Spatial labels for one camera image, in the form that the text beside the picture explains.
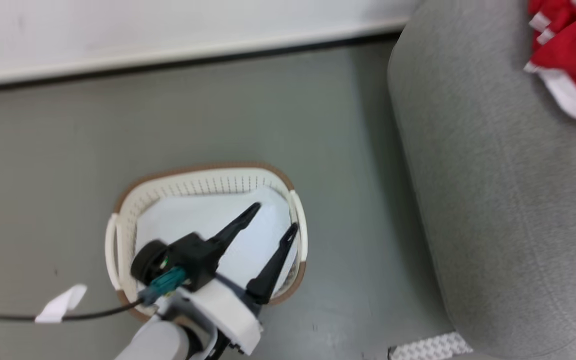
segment white wall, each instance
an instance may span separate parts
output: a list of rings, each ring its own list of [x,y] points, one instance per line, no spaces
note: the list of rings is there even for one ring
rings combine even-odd
[[[419,0],[0,0],[0,83],[402,27]]]

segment basket handle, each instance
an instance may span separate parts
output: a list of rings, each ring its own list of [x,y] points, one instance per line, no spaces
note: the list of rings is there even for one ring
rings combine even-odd
[[[122,289],[121,285],[119,285],[119,274],[117,273],[117,263],[115,262],[117,218],[119,218],[117,213],[110,215],[108,225],[105,228],[105,268],[108,271],[108,277],[115,291]]]
[[[299,236],[301,238],[301,259],[300,262],[305,262],[308,256],[308,227],[306,226],[306,214],[304,214],[304,206],[302,199],[299,198],[297,191],[291,190],[292,202],[294,209],[297,213],[297,221],[299,222]]]

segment red and white clothing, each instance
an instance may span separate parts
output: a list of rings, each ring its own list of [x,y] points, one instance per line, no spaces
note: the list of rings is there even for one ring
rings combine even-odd
[[[530,2],[529,11],[534,14],[530,25],[537,32],[539,31],[537,28],[544,29],[544,32],[541,33],[541,38],[539,36],[535,38],[535,53],[525,70],[537,73],[558,105],[570,116],[576,118],[576,18],[570,17],[569,5],[574,7],[573,11],[576,13],[576,0],[533,0]],[[544,20],[547,19],[546,14],[554,17],[554,21],[547,23]],[[574,20],[558,28],[570,19]],[[557,31],[553,30],[552,36],[542,36],[550,28]]]

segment gray sofa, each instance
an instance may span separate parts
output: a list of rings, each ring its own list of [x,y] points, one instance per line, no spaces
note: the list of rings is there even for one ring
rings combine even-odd
[[[389,84],[448,316],[476,352],[576,360],[576,120],[534,75],[527,0],[428,0]]]

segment black cable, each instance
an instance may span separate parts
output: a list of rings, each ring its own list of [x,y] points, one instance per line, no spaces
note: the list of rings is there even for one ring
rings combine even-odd
[[[137,305],[141,305],[144,300],[139,299],[135,302],[131,302],[128,305],[116,307],[114,309],[100,311],[100,312],[91,312],[89,314],[81,314],[81,315],[68,315],[62,317],[62,321],[64,322],[71,322],[71,321],[87,321],[91,319],[99,319],[103,317],[109,317],[110,315],[119,314],[125,312],[126,310],[130,310],[135,308]],[[12,315],[12,314],[0,314],[0,322],[35,322],[37,315]]]

